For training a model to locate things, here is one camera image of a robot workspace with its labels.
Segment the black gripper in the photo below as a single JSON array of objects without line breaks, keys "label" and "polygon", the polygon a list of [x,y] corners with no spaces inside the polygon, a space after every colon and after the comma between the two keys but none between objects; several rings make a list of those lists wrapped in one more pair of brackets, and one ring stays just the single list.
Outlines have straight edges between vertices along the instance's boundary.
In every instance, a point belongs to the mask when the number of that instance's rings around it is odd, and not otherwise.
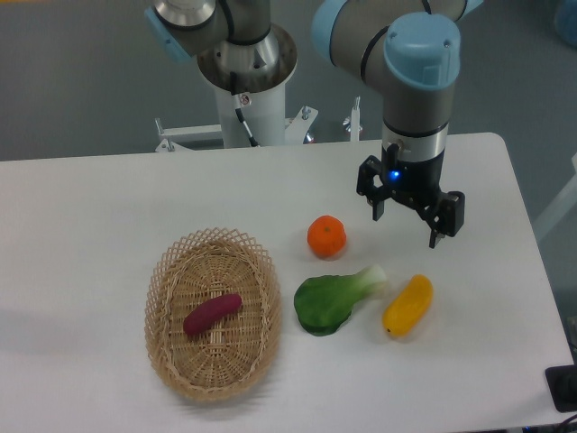
[{"label": "black gripper", "polygon": [[382,217],[388,199],[416,211],[431,229],[429,247],[434,249],[442,238],[455,237],[465,220],[465,195],[440,188],[443,162],[443,153],[427,161],[404,161],[393,144],[380,158],[371,155],[360,165],[356,192],[371,206],[373,221]]}]

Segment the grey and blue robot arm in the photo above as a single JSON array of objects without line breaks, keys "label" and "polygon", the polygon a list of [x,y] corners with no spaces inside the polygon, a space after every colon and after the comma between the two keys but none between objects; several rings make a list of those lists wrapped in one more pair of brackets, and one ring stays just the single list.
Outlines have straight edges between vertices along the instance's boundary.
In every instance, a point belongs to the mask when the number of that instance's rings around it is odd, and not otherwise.
[{"label": "grey and blue robot arm", "polygon": [[[439,182],[461,59],[457,22],[473,1],[325,1],[311,26],[317,52],[383,100],[380,156],[358,170],[356,190],[379,219],[387,200],[417,212],[436,246],[463,226],[465,196]],[[287,139],[280,91],[297,66],[291,36],[267,1],[154,1],[144,17],[175,61],[195,60],[222,98],[224,144]]]}]

